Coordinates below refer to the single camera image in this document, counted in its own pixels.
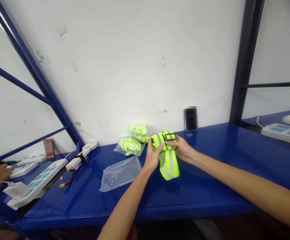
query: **white plug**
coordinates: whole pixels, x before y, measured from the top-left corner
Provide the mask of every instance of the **white plug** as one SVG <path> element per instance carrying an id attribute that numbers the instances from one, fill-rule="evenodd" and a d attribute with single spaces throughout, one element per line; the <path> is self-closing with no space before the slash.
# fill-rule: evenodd
<path id="1" fill-rule="evenodd" d="M 6 187 L 3 192 L 12 198 L 20 198 L 29 193 L 30 188 L 23 182 L 9 182 L 8 187 Z"/>

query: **bagged safety vest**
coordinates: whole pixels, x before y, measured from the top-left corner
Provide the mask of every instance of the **bagged safety vest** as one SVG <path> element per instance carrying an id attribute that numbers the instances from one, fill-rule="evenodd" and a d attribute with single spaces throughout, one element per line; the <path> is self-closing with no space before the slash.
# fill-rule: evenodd
<path id="1" fill-rule="evenodd" d="M 148 143 L 148 139 L 150 139 L 146 124 L 131 124 L 129 127 L 129 132 L 133 134 L 133 138 L 142 143 Z"/>
<path id="2" fill-rule="evenodd" d="M 151 137 L 155 151 L 160 144 L 164 144 L 164 148 L 159 154 L 159 164 L 163 178 L 168 181 L 179 176 L 179 169 L 175 153 L 176 146 L 169 146 L 165 143 L 166 141 L 176 141 L 176 135 L 172 131 L 164 130 Z"/>
<path id="3" fill-rule="evenodd" d="M 126 156 L 137 155 L 141 151 L 141 143 L 132 138 L 122 138 L 119 146 L 126 152 Z"/>

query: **plastic bag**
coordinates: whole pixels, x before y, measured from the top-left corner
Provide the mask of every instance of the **plastic bag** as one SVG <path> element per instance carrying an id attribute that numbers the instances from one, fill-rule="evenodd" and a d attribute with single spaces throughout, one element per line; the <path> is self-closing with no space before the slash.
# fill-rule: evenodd
<path id="1" fill-rule="evenodd" d="M 125 156 L 136 155 L 141 156 L 145 145 L 131 137 L 122 138 L 114 149 Z"/>
<path id="2" fill-rule="evenodd" d="M 151 135 L 153 134 L 153 126 L 148 124 L 132 123 L 129 126 L 129 132 L 132 138 L 142 143 L 148 143 Z"/>
<path id="3" fill-rule="evenodd" d="M 99 191 L 108 192 L 133 182 L 140 170 L 141 165 L 137 156 L 110 165 L 103 171 Z"/>

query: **blue metal frame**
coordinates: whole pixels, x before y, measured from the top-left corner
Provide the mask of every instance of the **blue metal frame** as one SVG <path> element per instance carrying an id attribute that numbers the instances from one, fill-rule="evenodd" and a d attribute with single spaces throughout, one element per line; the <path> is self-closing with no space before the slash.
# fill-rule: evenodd
<path id="1" fill-rule="evenodd" d="M 4 77 L 8 81 L 12 82 L 16 86 L 20 87 L 21 89 L 25 90 L 26 92 L 30 93 L 34 97 L 38 98 L 39 100 L 43 101 L 44 103 L 48 104 L 52 107 L 53 111 L 59 118 L 60 122 L 64 126 L 63 128 L 60 128 L 50 134 L 47 134 L 39 139 L 36 139 L 30 143 L 27 143 L 17 149 L 14 149 L 13 151 L 10 151 L 4 155 L 0 156 L 0 161 L 17 153 L 21 150 L 28 148 L 42 139 L 45 139 L 47 137 L 53 136 L 56 133 L 59 133 L 63 130 L 66 130 L 71 139 L 73 140 L 74 144 L 76 145 L 77 152 L 80 152 L 81 148 L 84 146 L 84 142 L 80 138 L 78 132 L 76 131 L 73 123 L 67 116 L 64 108 L 60 104 L 59 100 L 57 99 L 56 95 L 54 94 L 52 88 L 48 84 L 46 78 L 40 71 L 38 65 L 36 64 L 34 58 L 30 54 L 26 44 L 20 37 L 17 29 L 13 25 L 11 19 L 9 18 L 7 12 L 3 8 L 2 4 L 0 3 L 0 26 L 3 29 L 3 31 L 6 33 L 8 39 L 10 40 L 11 44 L 15 48 L 16 52 L 22 59 L 23 63 L 25 64 L 26 68 L 30 72 L 31 76 L 35 80 L 36 84 L 38 85 L 39 89 L 43 93 L 43 96 L 36 92 L 35 90 L 31 89 L 21 81 L 19 81 L 17 78 L 13 77 L 6 71 L 0 68 L 0 76 Z M 12 210 L 9 206 L 7 206 L 4 202 L 0 201 L 0 221 L 8 223 L 9 225 L 13 226 L 12 224 L 16 222 L 21 218 L 18 212 Z"/>

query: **power cord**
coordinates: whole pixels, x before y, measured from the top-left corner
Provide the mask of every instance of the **power cord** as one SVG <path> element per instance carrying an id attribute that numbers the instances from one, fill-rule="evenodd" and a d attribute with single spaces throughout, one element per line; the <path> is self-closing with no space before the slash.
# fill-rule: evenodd
<path id="1" fill-rule="evenodd" d="M 258 115 L 257 117 L 256 117 L 256 124 L 258 125 L 258 126 L 260 126 L 261 128 L 263 128 L 264 126 L 262 126 L 260 123 L 259 123 L 259 118 L 260 118 L 261 116 L 260 115 Z"/>
<path id="2" fill-rule="evenodd" d="M 67 186 L 69 186 L 71 183 L 72 183 L 72 181 L 74 180 L 74 178 L 75 178 L 75 173 L 76 173 L 76 169 L 74 169 L 74 170 L 69 170 L 70 172 L 74 172 L 73 174 L 72 174 L 72 177 L 71 177 L 71 180 L 70 180 L 70 182 L 69 183 L 62 183 L 62 184 L 60 184 L 59 185 L 59 187 L 60 188 L 63 188 L 63 187 L 67 187 Z"/>
<path id="3" fill-rule="evenodd" d="M 10 187 L 14 187 L 15 186 L 15 183 L 13 183 L 13 182 L 1 181 L 0 183 L 7 183 L 8 186 L 10 186 Z"/>

